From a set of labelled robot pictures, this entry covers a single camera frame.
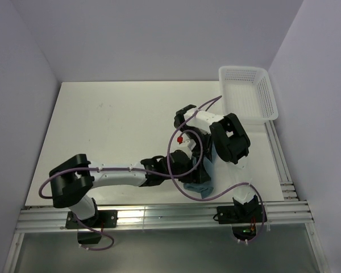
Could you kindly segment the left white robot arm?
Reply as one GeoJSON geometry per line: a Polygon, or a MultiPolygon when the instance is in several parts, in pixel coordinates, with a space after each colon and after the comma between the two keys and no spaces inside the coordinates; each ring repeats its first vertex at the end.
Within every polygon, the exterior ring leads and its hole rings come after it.
{"type": "Polygon", "coordinates": [[[154,156],[129,166],[106,166],[87,159],[86,154],[77,154],[52,169],[51,193],[55,208],[69,208],[86,227],[99,221],[95,199],[88,196],[93,188],[129,185],[155,187],[170,178],[183,184],[187,191],[207,198],[213,191],[211,177],[199,158],[176,150],[170,157],[154,156]]]}

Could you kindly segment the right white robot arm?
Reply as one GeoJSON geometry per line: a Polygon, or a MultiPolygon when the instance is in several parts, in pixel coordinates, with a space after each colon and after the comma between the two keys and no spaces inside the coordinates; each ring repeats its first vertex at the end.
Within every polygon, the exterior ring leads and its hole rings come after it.
{"type": "Polygon", "coordinates": [[[234,185],[234,212],[224,216],[223,221],[246,222],[253,217],[266,221],[265,206],[256,188],[250,184],[251,177],[247,168],[250,139],[238,117],[230,113],[225,116],[211,114],[189,105],[176,112],[176,130],[200,137],[200,151],[209,161],[213,152],[227,164],[234,185]]]}

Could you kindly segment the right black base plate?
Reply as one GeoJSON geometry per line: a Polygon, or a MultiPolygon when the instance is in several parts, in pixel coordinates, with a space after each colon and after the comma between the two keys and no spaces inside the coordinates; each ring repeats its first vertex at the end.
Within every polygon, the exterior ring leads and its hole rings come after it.
{"type": "Polygon", "coordinates": [[[219,224],[251,224],[252,222],[262,223],[267,221],[261,205],[240,205],[218,206],[217,213],[213,220],[219,224]]]}

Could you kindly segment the white perforated plastic basket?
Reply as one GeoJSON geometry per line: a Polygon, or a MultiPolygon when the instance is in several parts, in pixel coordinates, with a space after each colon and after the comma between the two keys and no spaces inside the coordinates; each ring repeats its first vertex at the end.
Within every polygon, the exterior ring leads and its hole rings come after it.
{"type": "Polygon", "coordinates": [[[278,118],[278,109],[268,72],[263,68],[219,68],[222,109],[245,124],[263,124],[278,118]]]}

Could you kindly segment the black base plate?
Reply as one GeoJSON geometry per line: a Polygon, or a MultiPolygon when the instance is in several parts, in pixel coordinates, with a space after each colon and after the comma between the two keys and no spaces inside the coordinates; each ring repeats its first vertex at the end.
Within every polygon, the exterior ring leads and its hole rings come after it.
{"type": "MultiPolygon", "coordinates": [[[[99,210],[93,217],[87,220],[81,220],[81,222],[94,229],[99,228],[115,228],[117,225],[118,211],[117,210],[99,210]]],[[[75,219],[73,212],[69,212],[67,215],[66,229],[82,229],[83,226],[75,219]]]]}
{"type": "Polygon", "coordinates": [[[252,222],[262,223],[267,221],[261,205],[240,205],[218,206],[217,213],[213,220],[219,224],[251,224],[252,222]]]}

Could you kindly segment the aluminium rail frame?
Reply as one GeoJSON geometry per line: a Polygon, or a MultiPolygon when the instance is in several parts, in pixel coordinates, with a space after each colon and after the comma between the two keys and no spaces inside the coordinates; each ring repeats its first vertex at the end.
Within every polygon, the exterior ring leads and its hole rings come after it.
{"type": "MultiPolygon", "coordinates": [[[[265,125],[271,152],[275,160],[276,170],[280,179],[284,200],[266,203],[268,221],[266,231],[271,225],[304,224],[318,272],[330,272],[327,259],[319,241],[314,219],[307,201],[301,201],[295,190],[285,157],[278,139],[275,125],[272,121],[265,125]]],[[[211,219],[218,204],[200,202],[198,204],[169,205],[116,205],[117,230],[154,230],[178,228],[210,228],[217,223],[211,219]]],[[[29,207],[19,214],[13,240],[4,266],[4,272],[14,272],[19,254],[27,233],[65,232],[67,209],[45,207],[29,207]]]]}

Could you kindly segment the teal blue t shirt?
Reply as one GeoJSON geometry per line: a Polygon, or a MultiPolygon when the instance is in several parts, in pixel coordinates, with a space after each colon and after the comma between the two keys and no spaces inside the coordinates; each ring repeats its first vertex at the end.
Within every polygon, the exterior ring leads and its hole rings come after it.
{"type": "Polygon", "coordinates": [[[205,199],[210,197],[214,190],[213,162],[210,158],[212,156],[210,146],[203,146],[202,151],[201,155],[201,148],[198,144],[195,145],[192,149],[189,167],[195,167],[200,158],[201,162],[190,174],[180,178],[179,181],[183,183],[185,190],[199,193],[201,199],[205,199]]]}

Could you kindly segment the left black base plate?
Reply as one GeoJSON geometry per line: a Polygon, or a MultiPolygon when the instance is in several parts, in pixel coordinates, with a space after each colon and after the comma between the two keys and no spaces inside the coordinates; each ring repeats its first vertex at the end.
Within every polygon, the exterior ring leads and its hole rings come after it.
{"type": "MultiPolygon", "coordinates": [[[[93,217],[87,220],[81,220],[81,222],[94,229],[99,228],[115,228],[117,225],[118,211],[117,210],[99,210],[93,217]]],[[[69,212],[67,215],[66,229],[82,229],[83,226],[75,219],[73,212],[69,212]]]]}

